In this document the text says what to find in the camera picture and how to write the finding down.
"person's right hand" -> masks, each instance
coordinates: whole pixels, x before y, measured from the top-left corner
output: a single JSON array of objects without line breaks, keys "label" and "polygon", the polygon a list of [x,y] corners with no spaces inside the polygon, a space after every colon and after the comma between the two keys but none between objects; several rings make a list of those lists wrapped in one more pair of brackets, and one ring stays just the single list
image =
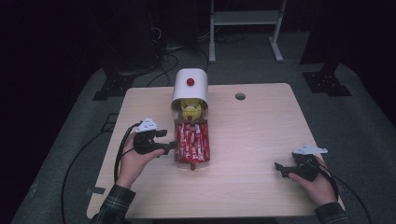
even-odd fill
[{"label": "person's right hand", "polygon": [[131,133],[126,140],[122,151],[123,156],[120,160],[120,176],[116,181],[117,185],[126,189],[131,188],[149,161],[160,157],[165,152],[164,149],[156,149],[150,153],[140,155],[133,149],[135,135],[135,132]]},{"label": "person's right hand", "polygon": [[[320,165],[325,166],[323,160],[321,160],[317,156],[315,156],[315,158]],[[326,203],[338,202],[338,199],[335,197],[332,184],[321,173],[318,174],[318,177],[313,182],[305,180],[304,178],[294,173],[289,173],[289,178],[299,183],[308,193],[311,200],[319,206]]]}]

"cable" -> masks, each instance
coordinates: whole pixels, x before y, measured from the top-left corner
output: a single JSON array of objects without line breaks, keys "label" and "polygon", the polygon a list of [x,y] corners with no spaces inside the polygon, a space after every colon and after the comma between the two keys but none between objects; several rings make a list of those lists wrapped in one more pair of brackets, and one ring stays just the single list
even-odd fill
[{"label": "cable", "polygon": [[347,189],[349,189],[349,191],[356,197],[356,199],[357,199],[357,200],[359,201],[359,203],[361,204],[361,207],[363,208],[363,210],[364,210],[364,212],[365,212],[365,214],[366,214],[366,216],[367,216],[367,219],[368,219],[369,223],[372,224],[373,221],[372,221],[370,212],[369,212],[369,210],[367,209],[366,205],[364,204],[363,200],[359,197],[359,195],[358,195],[358,194],[357,194],[346,182],[344,182],[341,178],[339,178],[339,177],[336,176],[336,175],[333,175],[333,174],[329,171],[329,169],[327,169],[325,166],[323,166],[323,165],[320,165],[320,166],[323,167],[324,169],[326,169],[326,171],[327,171],[333,178],[335,178],[335,179],[337,179],[339,182],[341,182],[341,184],[342,184],[344,187],[346,187]]},{"label": "cable", "polygon": [[332,178],[332,175],[330,175],[330,172],[327,169],[326,169],[326,171],[328,173],[324,172],[322,169],[320,169],[319,167],[311,164],[310,162],[302,161],[302,164],[311,167],[312,169],[316,170],[318,173],[323,175],[329,181],[329,183],[332,185],[332,189],[334,190],[335,198],[338,198],[339,194],[338,194],[337,184],[335,183],[334,179]]},{"label": "cable", "polygon": [[241,37],[238,37],[237,35],[231,35],[231,34],[223,34],[223,35],[215,36],[216,43],[223,44],[223,45],[233,44],[233,43],[242,41],[244,39],[245,39],[244,34],[241,34]]},{"label": "cable", "polygon": [[169,77],[169,75],[168,75],[168,72],[169,71],[165,71],[165,69],[163,69],[163,64],[161,63],[161,70],[163,70],[163,72],[164,72],[164,74],[166,75],[166,79],[168,80],[168,84],[166,84],[166,86],[172,86],[172,84],[171,84],[171,79],[170,79],[170,77]]},{"label": "cable", "polygon": [[178,51],[178,50],[182,50],[182,49],[184,49],[184,48],[186,48],[186,46],[180,45],[180,46],[177,46],[177,47],[165,48],[165,50],[166,50],[166,52],[168,52],[168,53],[173,53],[173,52],[176,52],[176,51]]},{"label": "cable", "polygon": [[159,41],[161,39],[161,36],[163,35],[163,33],[161,32],[161,30],[158,27],[151,27],[151,31],[152,30],[158,31],[157,41]]},{"label": "cable", "polygon": [[66,219],[65,219],[65,215],[64,215],[64,188],[66,186],[66,181],[67,181],[67,177],[69,176],[70,170],[74,164],[74,162],[76,161],[76,159],[78,158],[78,156],[81,154],[82,151],[84,151],[84,149],[90,144],[92,143],[96,138],[98,138],[100,135],[102,135],[102,133],[107,133],[109,130],[113,129],[114,126],[111,126],[107,129],[102,129],[102,131],[97,134],[94,138],[92,138],[90,141],[88,141],[87,144],[85,144],[78,152],[78,154],[74,157],[74,159],[72,160],[72,162],[69,164],[69,167],[67,168],[66,174],[64,176],[64,182],[62,184],[62,191],[61,191],[61,213],[62,213],[62,222],[63,224],[66,224]]},{"label": "cable", "polygon": [[210,35],[210,32],[207,32],[205,35],[199,36],[199,37],[198,37],[198,43],[200,43],[200,42],[202,42],[202,41],[208,39],[208,38],[209,38],[209,35]]},{"label": "cable", "polygon": [[149,87],[149,85],[151,85],[151,83],[152,83],[155,79],[157,79],[158,77],[160,77],[160,76],[162,76],[162,75],[165,75],[165,74],[167,75],[168,72],[172,71],[174,68],[177,67],[177,65],[178,65],[178,58],[177,58],[176,56],[172,55],[172,54],[167,54],[167,55],[173,57],[174,59],[176,59],[176,63],[175,63],[175,64],[172,66],[172,68],[170,68],[169,70],[164,71],[164,72],[160,73],[158,76],[154,77],[154,78],[148,83],[148,85],[147,85],[146,87]]},{"label": "cable", "polygon": [[114,164],[114,183],[116,183],[117,179],[119,178],[120,160],[121,160],[121,157],[123,156],[122,151],[123,151],[123,148],[125,146],[126,140],[128,139],[129,134],[131,134],[132,129],[134,127],[139,126],[140,124],[141,124],[141,122],[140,123],[136,123],[136,124],[132,125],[131,127],[129,127],[126,130],[124,136],[122,137],[122,140],[121,140],[121,143],[120,143],[120,147],[119,147],[119,151],[117,152],[116,162]]},{"label": "cable", "polygon": [[198,49],[198,50],[201,51],[204,54],[205,58],[206,58],[206,67],[204,69],[204,71],[206,72],[207,68],[209,68],[209,57],[207,57],[206,53],[203,50],[201,50],[201,49]]},{"label": "cable", "polygon": [[128,152],[130,152],[130,151],[132,151],[132,150],[134,150],[134,147],[132,147],[131,149],[128,149],[128,150],[126,150],[126,152],[122,153],[121,158],[122,158],[123,156],[125,156],[125,154],[127,154]]}]

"sleeve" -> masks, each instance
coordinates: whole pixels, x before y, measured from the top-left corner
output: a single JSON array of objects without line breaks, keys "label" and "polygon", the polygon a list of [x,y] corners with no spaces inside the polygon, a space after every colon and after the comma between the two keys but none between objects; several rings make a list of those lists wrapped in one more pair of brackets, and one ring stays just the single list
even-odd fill
[{"label": "sleeve", "polygon": [[93,216],[90,224],[121,224],[125,214],[136,195],[130,189],[114,185],[100,207],[98,214]]},{"label": "sleeve", "polygon": [[350,224],[344,209],[340,203],[326,203],[315,209],[315,213],[321,224]]}]

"red button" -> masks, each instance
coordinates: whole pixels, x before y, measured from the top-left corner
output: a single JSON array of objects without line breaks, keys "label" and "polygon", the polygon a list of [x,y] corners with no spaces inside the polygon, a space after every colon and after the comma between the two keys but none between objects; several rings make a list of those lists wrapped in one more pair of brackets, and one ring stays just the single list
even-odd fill
[{"label": "red button", "polygon": [[194,85],[194,79],[192,79],[192,78],[187,79],[187,85],[188,86],[193,86]]}]

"white lid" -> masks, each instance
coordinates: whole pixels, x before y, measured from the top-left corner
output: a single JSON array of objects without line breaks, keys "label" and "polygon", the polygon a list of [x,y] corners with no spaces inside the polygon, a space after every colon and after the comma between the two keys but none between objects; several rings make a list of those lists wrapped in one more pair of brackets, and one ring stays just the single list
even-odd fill
[{"label": "white lid", "polygon": [[207,74],[204,70],[184,68],[177,72],[172,102],[186,98],[198,98],[207,103]]}]

